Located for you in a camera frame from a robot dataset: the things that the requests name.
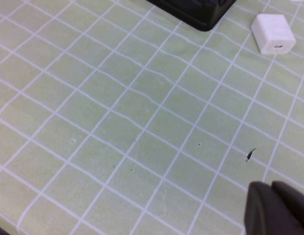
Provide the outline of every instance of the grid pattern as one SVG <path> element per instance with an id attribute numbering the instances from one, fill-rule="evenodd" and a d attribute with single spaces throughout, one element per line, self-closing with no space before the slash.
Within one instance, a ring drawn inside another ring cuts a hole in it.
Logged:
<path id="1" fill-rule="evenodd" d="M 259 54 L 259 11 L 291 53 Z M 203 33 L 143 0 L 0 1 L 10 234 L 244 234 L 254 180 L 304 192 L 304 3 L 237 0 Z"/>

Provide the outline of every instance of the black device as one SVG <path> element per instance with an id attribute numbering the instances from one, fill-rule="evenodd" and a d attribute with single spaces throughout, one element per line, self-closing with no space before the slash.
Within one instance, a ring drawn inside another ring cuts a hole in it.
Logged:
<path id="1" fill-rule="evenodd" d="M 200 31 L 211 30 L 236 0 L 147 0 Z"/>

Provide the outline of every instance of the small black debris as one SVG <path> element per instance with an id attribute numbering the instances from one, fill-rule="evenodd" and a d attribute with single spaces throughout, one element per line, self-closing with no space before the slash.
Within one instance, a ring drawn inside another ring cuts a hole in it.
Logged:
<path id="1" fill-rule="evenodd" d="M 247 155 L 247 159 L 246 159 L 246 162 L 250 159 L 250 157 L 251 157 L 251 155 L 252 155 L 252 153 L 253 153 L 253 151 L 255 151 L 255 148 Z"/>

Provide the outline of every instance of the green tablecloth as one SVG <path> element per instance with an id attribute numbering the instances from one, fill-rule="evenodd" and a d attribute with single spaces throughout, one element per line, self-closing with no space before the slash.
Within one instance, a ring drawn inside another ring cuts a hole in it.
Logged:
<path id="1" fill-rule="evenodd" d="M 259 53 L 259 11 L 291 53 Z M 243 235 L 254 180 L 304 192 L 304 3 L 238 0 L 199 32 L 145 0 L 0 0 L 11 235 Z"/>

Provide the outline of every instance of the white power adapter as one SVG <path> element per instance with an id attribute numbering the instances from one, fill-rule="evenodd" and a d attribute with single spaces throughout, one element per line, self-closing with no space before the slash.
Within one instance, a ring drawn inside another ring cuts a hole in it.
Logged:
<path id="1" fill-rule="evenodd" d="M 284 15 L 259 14 L 251 30 L 261 54 L 286 54 L 296 44 Z"/>

